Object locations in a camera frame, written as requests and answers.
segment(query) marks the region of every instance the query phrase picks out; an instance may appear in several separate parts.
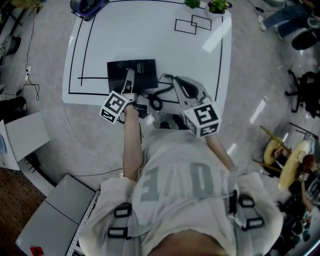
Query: black buckle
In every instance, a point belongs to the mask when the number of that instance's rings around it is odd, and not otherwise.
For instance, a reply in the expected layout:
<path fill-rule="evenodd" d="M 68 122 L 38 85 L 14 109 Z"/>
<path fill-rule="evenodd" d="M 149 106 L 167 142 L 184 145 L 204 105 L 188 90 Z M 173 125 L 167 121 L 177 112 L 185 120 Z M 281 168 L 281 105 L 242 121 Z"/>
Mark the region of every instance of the black buckle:
<path fill-rule="evenodd" d="M 238 203 L 238 192 L 233 191 L 233 195 L 229 197 L 229 214 L 236 214 Z"/>
<path fill-rule="evenodd" d="M 261 217 L 258 218 L 248 218 L 246 220 L 246 226 L 241 227 L 243 231 L 251 230 L 251 229 L 257 229 L 261 228 L 265 224 L 264 219 Z"/>
<path fill-rule="evenodd" d="M 120 205 L 118 205 L 114 209 L 114 217 L 115 218 L 125 218 L 129 217 L 132 212 L 132 204 L 129 202 L 124 202 Z"/>
<path fill-rule="evenodd" d="M 248 195 L 241 194 L 239 195 L 239 204 L 242 208 L 252 208 L 255 207 L 255 201 Z"/>
<path fill-rule="evenodd" d="M 130 240 L 131 236 L 128 236 L 128 227 L 110 227 L 108 230 L 108 238 L 121 238 Z"/>

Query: blue jeans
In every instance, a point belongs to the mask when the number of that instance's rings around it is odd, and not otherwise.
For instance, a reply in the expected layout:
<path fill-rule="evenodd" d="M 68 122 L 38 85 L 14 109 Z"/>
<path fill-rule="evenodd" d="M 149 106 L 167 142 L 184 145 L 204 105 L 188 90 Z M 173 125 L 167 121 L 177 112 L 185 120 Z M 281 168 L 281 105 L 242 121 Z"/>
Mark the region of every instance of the blue jeans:
<path fill-rule="evenodd" d="M 302 4 L 295 4 L 282 8 L 272 14 L 270 17 L 263 20 L 263 24 L 268 29 L 278 23 L 287 21 L 278 27 L 279 35 L 282 38 L 285 38 L 298 29 L 307 28 L 307 18 L 309 16 L 310 14 L 304 9 Z"/>

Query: brown wooden floor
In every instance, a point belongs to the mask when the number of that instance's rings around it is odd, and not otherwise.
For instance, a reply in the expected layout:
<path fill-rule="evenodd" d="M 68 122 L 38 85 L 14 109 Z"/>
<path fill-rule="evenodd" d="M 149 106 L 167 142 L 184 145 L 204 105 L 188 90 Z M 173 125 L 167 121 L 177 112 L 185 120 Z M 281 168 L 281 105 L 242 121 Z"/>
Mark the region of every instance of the brown wooden floor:
<path fill-rule="evenodd" d="M 0 255 L 21 256 L 15 245 L 20 232 L 45 196 L 21 171 L 0 168 Z"/>

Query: green plant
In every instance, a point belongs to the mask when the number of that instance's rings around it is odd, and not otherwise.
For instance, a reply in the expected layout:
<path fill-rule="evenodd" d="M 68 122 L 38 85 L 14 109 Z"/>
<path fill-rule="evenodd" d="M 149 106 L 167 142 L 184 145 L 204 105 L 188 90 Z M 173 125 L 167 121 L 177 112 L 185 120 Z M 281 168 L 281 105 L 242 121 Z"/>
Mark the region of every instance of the green plant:
<path fill-rule="evenodd" d="M 229 3 L 227 0 L 211 0 L 208 3 L 209 11 L 211 13 L 221 13 L 224 14 L 226 12 Z"/>
<path fill-rule="evenodd" d="M 184 4 L 191 9 L 200 7 L 200 0 L 184 0 Z"/>

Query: black box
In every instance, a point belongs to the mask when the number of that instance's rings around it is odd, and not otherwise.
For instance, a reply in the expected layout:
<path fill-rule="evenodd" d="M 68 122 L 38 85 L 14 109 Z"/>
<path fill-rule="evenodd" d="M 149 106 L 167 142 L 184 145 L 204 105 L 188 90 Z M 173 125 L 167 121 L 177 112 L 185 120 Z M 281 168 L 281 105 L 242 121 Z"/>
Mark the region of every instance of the black box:
<path fill-rule="evenodd" d="M 134 70 L 134 92 L 158 88 L 156 61 L 154 59 L 124 60 L 107 62 L 106 64 L 109 92 L 121 92 L 129 68 Z"/>

